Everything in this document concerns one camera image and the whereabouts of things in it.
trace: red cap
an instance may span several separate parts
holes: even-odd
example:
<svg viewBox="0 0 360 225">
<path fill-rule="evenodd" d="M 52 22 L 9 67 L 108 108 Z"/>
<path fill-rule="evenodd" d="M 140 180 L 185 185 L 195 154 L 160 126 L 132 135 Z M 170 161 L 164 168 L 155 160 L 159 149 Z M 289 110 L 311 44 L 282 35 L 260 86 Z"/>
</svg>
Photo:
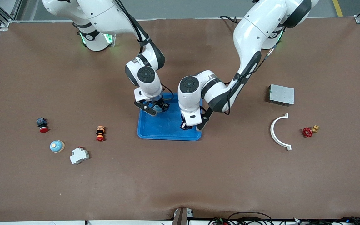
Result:
<svg viewBox="0 0 360 225">
<path fill-rule="evenodd" d="M 41 132 L 41 133 L 46 133 L 47 131 L 49 131 L 49 130 L 48 130 L 48 128 L 46 128 L 46 127 L 41 127 L 41 128 L 40 128 L 40 132 Z"/>
</svg>

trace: white plastic connector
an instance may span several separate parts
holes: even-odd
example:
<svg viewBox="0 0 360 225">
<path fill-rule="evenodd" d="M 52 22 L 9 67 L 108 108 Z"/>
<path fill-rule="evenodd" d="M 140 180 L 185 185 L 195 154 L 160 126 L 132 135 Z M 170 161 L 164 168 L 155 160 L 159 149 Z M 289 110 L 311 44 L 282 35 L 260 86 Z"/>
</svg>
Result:
<svg viewBox="0 0 360 225">
<path fill-rule="evenodd" d="M 283 118 L 288 118 L 288 113 L 284 114 L 283 117 L 279 117 L 277 119 L 275 119 L 273 122 L 272 122 L 272 125 L 270 126 L 270 134 L 272 135 L 272 138 L 274 141 L 276 141 L 277 144 L 283 146 L 283 147 L 286 147 L 287 148 L 287 151 L 291 150 L 291 144 L 284 144 L 283 142 L 281 142 L 277 137 L 276 135 L 274 134 L 274 124 L 279 120 L 279 119 L 283 119 Z"/>
<path fill-rule="evenodd" d="M 81 161 L 89 159 L 90 156 L 88 152 L 81 147 L 76 148 L 72 151 L 72 155 L 70 156 L 70 161 L 72 164 L 79 164 Z"/>
</svg>

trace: gray metal box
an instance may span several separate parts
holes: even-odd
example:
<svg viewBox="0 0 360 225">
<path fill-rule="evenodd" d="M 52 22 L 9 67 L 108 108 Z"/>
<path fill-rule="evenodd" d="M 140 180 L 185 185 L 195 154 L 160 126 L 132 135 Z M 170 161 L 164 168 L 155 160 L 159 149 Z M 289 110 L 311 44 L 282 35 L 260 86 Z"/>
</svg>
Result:
<svg viewBox="0 0 360 225">
<path fill-rule="evenodd" d="M 269 102 L 284 106 L 294 104 L 294 88 L 271 84 L 269 87 Z"/>
</svg>

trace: yellow line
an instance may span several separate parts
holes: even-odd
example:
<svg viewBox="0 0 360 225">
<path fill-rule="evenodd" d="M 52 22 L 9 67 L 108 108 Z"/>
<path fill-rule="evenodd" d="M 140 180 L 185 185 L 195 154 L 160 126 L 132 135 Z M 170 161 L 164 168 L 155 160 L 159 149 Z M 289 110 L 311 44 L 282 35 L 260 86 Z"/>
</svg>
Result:
<svg viewBox="0 0 360 225">
<path fill-rule="evenodd" d="M 334 8 L 336 8 L 337 16 L 343 17 L 343 12 L 341 11 L 340 4 L 338 0 L 333 0 Z"/>
</svg>

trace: round black joint cap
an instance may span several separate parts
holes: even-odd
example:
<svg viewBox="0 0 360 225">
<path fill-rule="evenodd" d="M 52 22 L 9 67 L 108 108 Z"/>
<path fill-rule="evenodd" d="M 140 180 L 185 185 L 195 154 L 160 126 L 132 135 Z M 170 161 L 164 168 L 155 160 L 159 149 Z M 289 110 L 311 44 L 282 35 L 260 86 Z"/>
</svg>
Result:
<svg viewBox="0 0 360 225">
<path fill-rule="evenodd" d="M 183 93 L 193 93 L 198 89 L 200 83 L 194 76 L 184 77 L 180 81 L 180 91 Z"/>
<path fill-rule="evenodd" d="M 141 82 L 151 83 L 155 79 L 155 71 L 152 67 L 141 67 L 138 70 L 137 76 Z"/>
</svg>

